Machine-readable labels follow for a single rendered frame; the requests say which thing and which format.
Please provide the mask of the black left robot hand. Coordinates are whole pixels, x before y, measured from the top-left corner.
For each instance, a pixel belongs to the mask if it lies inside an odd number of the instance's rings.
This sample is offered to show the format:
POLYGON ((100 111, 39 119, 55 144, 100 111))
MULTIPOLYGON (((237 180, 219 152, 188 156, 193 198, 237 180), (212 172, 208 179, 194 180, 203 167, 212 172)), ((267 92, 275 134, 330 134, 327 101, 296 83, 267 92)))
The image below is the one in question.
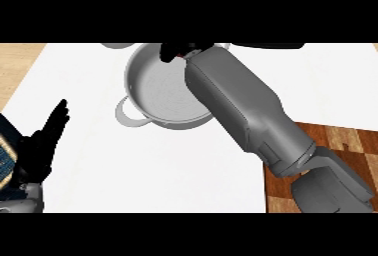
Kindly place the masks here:
POLYGON ((17 160, 14 164, 10 186, 41 184, 51 172, 51 162, 57 141, 69 120, 66 100, 54 107, 41 130, 17 141, 17 160))

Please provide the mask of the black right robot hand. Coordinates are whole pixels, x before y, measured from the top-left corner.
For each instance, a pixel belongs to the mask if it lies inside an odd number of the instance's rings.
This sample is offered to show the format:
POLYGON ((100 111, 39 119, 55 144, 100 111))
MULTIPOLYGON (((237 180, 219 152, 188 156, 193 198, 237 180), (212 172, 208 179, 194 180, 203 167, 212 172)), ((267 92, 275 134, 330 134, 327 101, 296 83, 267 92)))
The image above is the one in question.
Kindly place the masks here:
POLYGON ((159 49, 159 59, 163 63, 169 63, 178 53, 187 54, 179 58, 190 58, 213 46, 212 43, 162 43, 159 49))

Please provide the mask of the silver grey pot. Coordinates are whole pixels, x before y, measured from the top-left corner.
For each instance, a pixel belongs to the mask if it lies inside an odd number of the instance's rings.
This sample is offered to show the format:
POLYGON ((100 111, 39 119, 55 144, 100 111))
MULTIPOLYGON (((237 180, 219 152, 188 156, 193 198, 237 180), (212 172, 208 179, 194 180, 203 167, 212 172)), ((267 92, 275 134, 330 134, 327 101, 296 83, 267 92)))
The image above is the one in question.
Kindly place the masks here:
POLYGON ((185 61, 159 60, 159 43, 143 43, 135 49, 123 71, 126 96, 115 108, 115 118, 126 127, 147 123, 172 129, 199 127, 212 115, 191 95, 184 83, 185 61))

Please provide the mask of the brown wooden cutting board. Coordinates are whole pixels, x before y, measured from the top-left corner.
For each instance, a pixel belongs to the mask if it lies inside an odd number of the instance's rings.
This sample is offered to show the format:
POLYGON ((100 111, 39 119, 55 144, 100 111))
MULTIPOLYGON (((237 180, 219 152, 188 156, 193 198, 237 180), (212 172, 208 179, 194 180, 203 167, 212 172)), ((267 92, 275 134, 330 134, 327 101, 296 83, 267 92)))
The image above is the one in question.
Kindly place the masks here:
MULTIPOLYGON (((296 123, 318 146, 327 147, 345 161, 373 191, 370 204, 378 213, 378 131, 296 123)), ((264 170, 265 211, 298 213, 290 196, 290 183, 304 175, 275 178, 267 166, 264 170)))

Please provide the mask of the dark blue patterned mat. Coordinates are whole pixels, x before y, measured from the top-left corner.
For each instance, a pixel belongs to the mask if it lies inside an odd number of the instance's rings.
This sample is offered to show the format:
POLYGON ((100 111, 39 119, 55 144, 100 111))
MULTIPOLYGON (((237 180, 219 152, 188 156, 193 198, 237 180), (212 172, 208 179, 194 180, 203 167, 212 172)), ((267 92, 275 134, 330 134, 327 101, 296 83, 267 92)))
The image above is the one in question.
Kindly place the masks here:
POLYGON ((20 133, 0 114, 0 201, 26 198, 24 191, 10 187, 19 138, 20 133))

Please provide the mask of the grey rounded object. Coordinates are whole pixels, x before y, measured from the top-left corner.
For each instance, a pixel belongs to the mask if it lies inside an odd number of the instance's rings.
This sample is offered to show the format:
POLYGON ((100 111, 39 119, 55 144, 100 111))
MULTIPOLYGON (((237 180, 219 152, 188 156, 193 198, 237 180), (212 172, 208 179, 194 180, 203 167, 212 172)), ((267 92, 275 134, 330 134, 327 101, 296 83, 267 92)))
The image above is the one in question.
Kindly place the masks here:
POLYGON ((109 49, 123 49, 134 45, 134 43, 101 43, 101 45, 109 49))

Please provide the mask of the black flat object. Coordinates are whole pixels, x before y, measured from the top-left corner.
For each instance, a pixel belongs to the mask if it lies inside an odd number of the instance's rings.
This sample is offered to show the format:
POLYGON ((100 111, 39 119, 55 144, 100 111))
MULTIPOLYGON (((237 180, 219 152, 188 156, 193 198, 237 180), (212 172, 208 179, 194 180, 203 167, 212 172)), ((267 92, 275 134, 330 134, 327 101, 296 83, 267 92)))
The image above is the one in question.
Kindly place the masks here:
POLYGON ((305 43, 230 43, 240 47, 258 49, 299 49, 305 43))

